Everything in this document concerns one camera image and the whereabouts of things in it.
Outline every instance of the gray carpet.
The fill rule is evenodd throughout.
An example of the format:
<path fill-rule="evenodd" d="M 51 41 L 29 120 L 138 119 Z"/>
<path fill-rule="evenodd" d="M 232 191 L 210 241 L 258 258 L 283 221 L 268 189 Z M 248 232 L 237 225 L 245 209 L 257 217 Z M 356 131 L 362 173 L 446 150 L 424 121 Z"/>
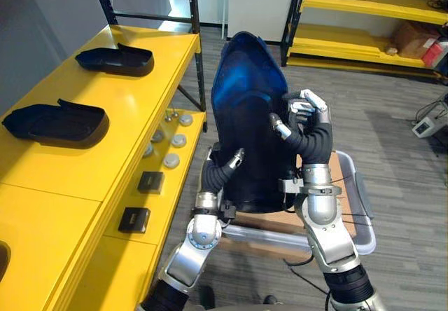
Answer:
<path fill-rule="evenodd" d="M 224 41 L 219 29 L 202 28 L 207 101 Z M 279 48 L 270 46 L 279 59 Z M 312 89 L 330 106 L 334 148 L 347 152 L 365 185 L 375 212 L 375 253 L 363 265 L 389 310 L 447 309 L 447 155 L 437 142 L 418 139 L 409 119 L 446 87 L 347 71 L 304 67 L 282 69 L 290 90 Z M 182 85 L 197 94 L 194 63 Z M 174 106 L 193 109 L 182 95 Z M 203 134 L 167 238 L 162 261 L 185 236 L 202 159 L 218 139 L 208 104 L 209 131 Z M 300 272 L 321 287 L 315 263 Z M 217 306 L 261 303 L 274 294 L 297 310 L 323 310 L 325 296 L 293 276 L 278 260 L 215 249 L 200 279 L 213 287 Z M 197 301 L 197 290 L 191 300 Z"/>

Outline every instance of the black plastic tray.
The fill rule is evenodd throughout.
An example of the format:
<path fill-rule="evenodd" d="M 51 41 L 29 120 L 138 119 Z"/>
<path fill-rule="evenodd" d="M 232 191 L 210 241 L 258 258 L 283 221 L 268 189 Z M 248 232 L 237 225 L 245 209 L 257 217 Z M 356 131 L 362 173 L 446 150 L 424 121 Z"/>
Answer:
<path fill-rule="evenodd" d="M 150 50 L 129 47 L 122 43 L 118 43 L 118 49 L 85 50 L 75 59 L 82 68 L 90 71 L 104 71 L 126 76 L 145 76 L 154 67 L 154 57 Z"/>

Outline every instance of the cardboard box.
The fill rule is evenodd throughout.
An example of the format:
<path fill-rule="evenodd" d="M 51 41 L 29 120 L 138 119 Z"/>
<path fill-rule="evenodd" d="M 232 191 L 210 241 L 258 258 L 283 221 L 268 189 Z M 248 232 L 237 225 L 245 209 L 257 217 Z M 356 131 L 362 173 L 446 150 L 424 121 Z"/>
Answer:
<path fill-rule="evenodd" d="M 435 25 L 406 20 L 395 33 L 393 42 L 399 56 L 420 59 L 439 36 Z"/>

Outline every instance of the black metal frame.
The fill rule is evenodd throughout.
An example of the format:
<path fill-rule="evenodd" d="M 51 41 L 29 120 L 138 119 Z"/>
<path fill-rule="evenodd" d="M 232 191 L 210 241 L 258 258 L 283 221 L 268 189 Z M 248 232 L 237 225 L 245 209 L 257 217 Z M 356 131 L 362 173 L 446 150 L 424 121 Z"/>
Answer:
<path fill-rule="evenodd" d="M 154 15 L 149 13 L 137 13 L 137 12 L 126 12 L 114 10 L 110 0 L 99 0 L 103 12 L 106 16 L 107 22 L 110 25 L 117 25 L 117 17 L 122 18 L 139 18 L 148 20 L 168 20 L 170 22 L 184 22 L 191 24 L 192 32 L 194 34 L 200 33 L 200 22 L 199 22 L 199 8 L 197 5 L 197 0 L 190 0 L 190 17 L 170 17 L 168 15 Z M 199 37 L 199 47 L 202 48 L 201 38 Z M 193 96 L 191 96 L 183 87 L 178 86 L 178 90 L 187 97 L 200 111 L 206 111 L 207 105 L 205 102 L 205 86 L 204 86 L 204 67 L 202 64 L 202 51 L 195 53 L 196 61 L 196 72 L 197 72 L 197 82 L 199 85 L 199 102 L 198 103 Z M 207 122 L 204 122 L 203 128 L 204 132 L 207 131 Z"/>
<path fill-rule="evenodd" d="M 285 27 L 283 29 L 283 35 L 281 37 L 280 43 L 280 57 L 281 66 L 286 66 L 286 60 L 288 59 L 288 50 L 292 46 L 295 34 L 297 32 L 297 27 L 299 25 L 300 17 L 302 12 L 300 8 L 304 0 L 291 0 L 288 17 L 286 18 Z"/>

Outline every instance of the robotic hand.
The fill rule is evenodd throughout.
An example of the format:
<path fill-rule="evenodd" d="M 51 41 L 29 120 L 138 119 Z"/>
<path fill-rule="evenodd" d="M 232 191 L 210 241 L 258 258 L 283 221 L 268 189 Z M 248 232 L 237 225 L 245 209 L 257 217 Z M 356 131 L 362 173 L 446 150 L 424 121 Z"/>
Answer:
<path fill-rule="evenodd" d="M 295 211 L 304 221 L 309 245 L 330 288 L 330 302 L 337 311 L 386 311 L 342 223 L 337 199 L 341 188 L 332 184 L 328 167 L 333 148 L 330 111 L 311 90 L 286 95 L 286 100 L 293 127 L 275 113 L 270 114 L 270 120 L 291 153 L 302 157 L 303 184 L 295 179 L 300 185 L 291 187 L 281 181 L 281 188 L 304 194 L 297 196 Z"/>
<path fill-rule="evenodd" d="M 218 167 L 207 153 L 199 178 L 194 217 L 187 227 L 187 235 L 173 250 L 160 271 L 158 281 L 136 311 L 181 311 L 191 289 L 204 269 L 210 251 L 221 238 L 218 220 L 220 203 L 218 192 L 242 163 L 244 150 L 239 149 L 224 166 Z"/>

